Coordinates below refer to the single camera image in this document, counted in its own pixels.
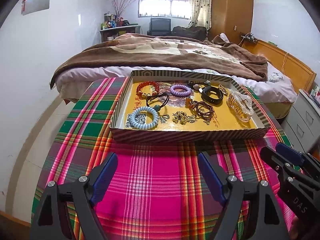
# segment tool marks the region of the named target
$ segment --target brown blanket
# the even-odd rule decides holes
[[[216,36],[213,43],[181,37],[151,37],[127,33],[92,46],[73,56],[55,71],[50,87],[58,75],[72,68],[108,66],[167,66],[180,69],[212,69],[221,74],[256,81],[267,80],[267,60],[253,55]]]

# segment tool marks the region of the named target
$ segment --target office chair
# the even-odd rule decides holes
[[[171,35],[171,19],[151,18],[150,30],[147,32],[149,36],[170,36]]]

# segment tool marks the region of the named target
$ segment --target floor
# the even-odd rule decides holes
[[[23,164],[13,202],[13,216],[26,222],[31,221],[31,209],[36,185],[44,161],[61,125],[68,117],[74,103],[62,102],[47,120]]]

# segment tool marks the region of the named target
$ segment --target plaid tablecloth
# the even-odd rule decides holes
[[[112,139],[109,123],[127,78],[94,82],[62,125],[44,163],[33,202],[34,213],[50,180],[72,182],[89,174],[109,152],[118,168],[96,212],[109,239],[205,239],[221,212],[199,172],[197,154],[207,151],[215,163],[241,180],[267,180],[276,193],[276,173],[260,159],[260,149],[289,144],[283,130],[254,93],[243,87],[268,116],[271,129],[255,140],[153,145],[123,144]],[[278,199],[287,226],[293,213]],[[72,203],[68,204],[77,238],[84,239]],[[237,225],[241,235],[248,206]]]

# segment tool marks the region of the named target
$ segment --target blue gripper pad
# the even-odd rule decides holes
[[[93,206],[103,199],[117,167],[118,156],[113,153],[108,162],[104,165],[100,175],[96,179],[96,182],[93,184],[93,194],[90,199]]]
[[[206,184],[208,185],[213,199],[224,207],[227,199],[223,194],[222,183],[203,153],[200,153],[198,156],[198,166]]]
[[[303,165],[303,158],[299,152],[285,145],[284,143],[277,143],[276,152],[281,156],[286,158],[289,162],[291,162],[295,166]]]

